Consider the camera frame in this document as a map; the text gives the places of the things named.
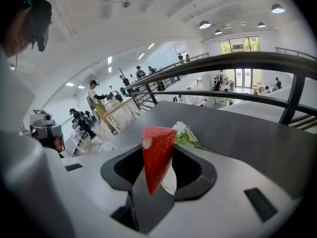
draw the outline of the white shirt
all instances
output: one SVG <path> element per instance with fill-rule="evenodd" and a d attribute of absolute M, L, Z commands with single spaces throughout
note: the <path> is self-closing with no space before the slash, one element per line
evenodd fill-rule
<path fill-rule="evenodd" d="M 98 104 L 97 99 L 94 97 L 95 95 L 96 95 L 96 92 L 93 89 L 89 89 L 88 96 L 90 97 L 90 99 L 93 100 L 95 104 Z"/>

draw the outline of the fluorescent light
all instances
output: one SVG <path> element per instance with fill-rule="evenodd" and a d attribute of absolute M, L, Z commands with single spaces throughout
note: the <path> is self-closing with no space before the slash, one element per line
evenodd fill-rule
<path fill-rule="evenodd" d="M 222 33 L 222 31 L 221 30 L 219 30 L 219 29 L 217 29 L 217 30 L 215 30 L 215 32 L 214 32 L 214 34 L 221 34 Z"/>
<path fill-rule="evenodd" d="M 273 13 L 283 13 L 285 9 L 278 3 L 272 5 L 272 12 Z"/>
<path fill-rule="evenodd" d="M 223 29 L 229 29 L 232 28 L 232 26 L 230 24 L 224 25 Z"/>
<path fill-rule="evenodd" d="M 210 27 L 210 26 L 211 26 L 211 24 L 210 24 L 209 21 L 203 20 L 203 21 L 200 22 L 200 24 L 199 24 L 199 29 L 205 29 L 205 28 Z"/>
<path fill-rule="evenodd" d="M 142 58 L 142 56 L 144 56 L 144 53 L 142 55 L 139 56 L 138 60 L 140 60 Z"/>
<path fill-rule="evenodd" d="M 153 47 L 153 45 L 154 45 L 154 43 L 152 43 L 152 44 L 148 47 L 148 50 L 149 50 L 151 47 Z"/>
<path fill-rule="evenodd" d="M 258 27 L 266 27 L 266 25 L 263 22 L 259 22 Z"/>

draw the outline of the black cap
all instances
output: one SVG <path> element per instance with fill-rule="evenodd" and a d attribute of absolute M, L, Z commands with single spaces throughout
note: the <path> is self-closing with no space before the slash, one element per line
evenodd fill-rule
<path fill-rule="evenodd" d="M 90 82 L 90 85 L 97 85 L 97 82 L 96 82 L 95 80 L 92 80 L 92 81 Z"/>

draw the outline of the black hair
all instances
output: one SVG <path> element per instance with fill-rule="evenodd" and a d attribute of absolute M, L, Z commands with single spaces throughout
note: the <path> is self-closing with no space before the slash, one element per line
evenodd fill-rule
<path fill-rule="evenodd" d="M 75 110 L 75 109 L 70 109 L 70 110 L 69 110 L 70 115 L 71 115 L 71 112 L 72 112 L 72 111 L 77 112 L 77 110 Z"/>
<path fill-rule="evenodd" d="M 92 80 L 92 81 L 90 82 L 90 86 L 92 86 L 92 85 L 97 85 L 97 82 L 96 82 L 95 80 Z"/>

